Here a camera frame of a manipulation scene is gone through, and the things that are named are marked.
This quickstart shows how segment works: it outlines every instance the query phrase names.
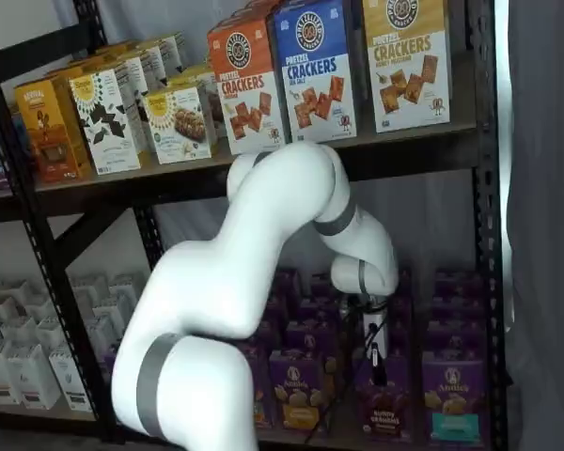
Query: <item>brand logo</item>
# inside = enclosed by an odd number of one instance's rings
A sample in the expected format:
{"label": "brand logo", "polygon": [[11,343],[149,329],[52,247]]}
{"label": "brand logo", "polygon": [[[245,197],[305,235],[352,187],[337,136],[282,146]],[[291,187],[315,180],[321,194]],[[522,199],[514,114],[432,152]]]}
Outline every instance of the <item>brand logo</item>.
{"label": "brand logo", "polygon": [[445,370],[445,380],[449,385],[458,385],[460,383],[460,370],[458,368],[449,367]]}
{"label": "brand logo", "polygon": [[251,62],[251,44],[242,33],[232,33],[226,44],[227,60],[232,66],[244,69]]}
{"label": "brand logo", "polygon": [[323,42],[323,22],[315,12],[306,12],[297,21],[297,42],[308,52],[317,50]]}
{"label": "brand logo", "polygon": [[42,91],[37,91],[37,90],[29,91],[29,92],[25,92],[23,98],[25,99],[25,101],[32,101],[34,99],[43,99],[44,93]]}
{"label": "brand logo", "polygon": [[313,350],[316,347],[316,338],[311,335],[311,334],[307,334],[305,335],[305,346],[307,346],[307,348],[309,350]]}
{"label": "brand logo", "polygon": [[294,366],[289,368],[287,375],[291,381],[298,381],[301,379],[301,372],[299,371],[299,368],[295,368]]}
{"label": "brand logo", "polygon": [[402,30],[410,26],[417,16],[418,0],[387,0],[386,16],[391,24]]}

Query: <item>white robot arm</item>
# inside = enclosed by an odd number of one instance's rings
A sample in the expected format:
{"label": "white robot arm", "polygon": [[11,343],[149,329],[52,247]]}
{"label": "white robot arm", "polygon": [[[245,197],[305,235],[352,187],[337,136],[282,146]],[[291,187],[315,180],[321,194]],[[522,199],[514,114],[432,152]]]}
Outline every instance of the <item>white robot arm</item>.
{"label": "white robot arm", "polygon": [[257,451],[253,385],[234,347],[263,314],[284,242],[315,221],[338,253],[335,287],[392,294],[398,283],[384,228],[351,200],[340,159],[292,144],[242,155],[227,180],[230,208],[211,241],[184,241],[154,269],[118,350],[112,398],[129,428],[189,451]]}

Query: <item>cookie image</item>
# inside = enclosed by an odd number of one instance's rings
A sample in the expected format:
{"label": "cookie image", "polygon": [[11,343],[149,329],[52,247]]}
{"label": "cookie image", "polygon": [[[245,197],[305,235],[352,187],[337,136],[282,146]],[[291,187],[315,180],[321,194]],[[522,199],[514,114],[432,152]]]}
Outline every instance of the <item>cookie image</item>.
{"label": "cookie image", "polygon": [[410,398],[404,393],[397,396],[395,399],[395,404],[393,405],[393,411],[396,414],[404,413],[410,405]]}
{"label": "cookie image", "polygon": [[309,397],[309,404],[312,407],[319,407],[323,403],[323,394],[319,390],[314,390]]}
{"label": "cookie image", "polygon": [[382,392],[373,399],[374,409],[377,411],[392,412],[394,399],[390,393]]}
{"label": "cookie image", "polygon": [[337,372],[337,359],[334,357],[328,357],[326,359],[326,363],[324,364],[324,370],[328,374],[336,373]]}
{"label": "cookie image", "polygon": [[205,139],[205,122],[198,113],[180,108],[176,112],[176,132],[195,141]]}
{"label": "cookie image", "polygon": [[294,392],[289,397],[289,404],[292,407],[307,407],[307,395],[301,391]]}
{"label": "cookie image", "polygon": [[424,404],[429,409],[437,410],[441,407],[443,401],[435,391],[430,390],[424,394]]}
{"label": "cookie image", "polygon": [[275,397],[277,397],[280,401],[286,402],[289,398],[289,394],[286,393],[286,390],[282,385],[277,385],[274,388]]}

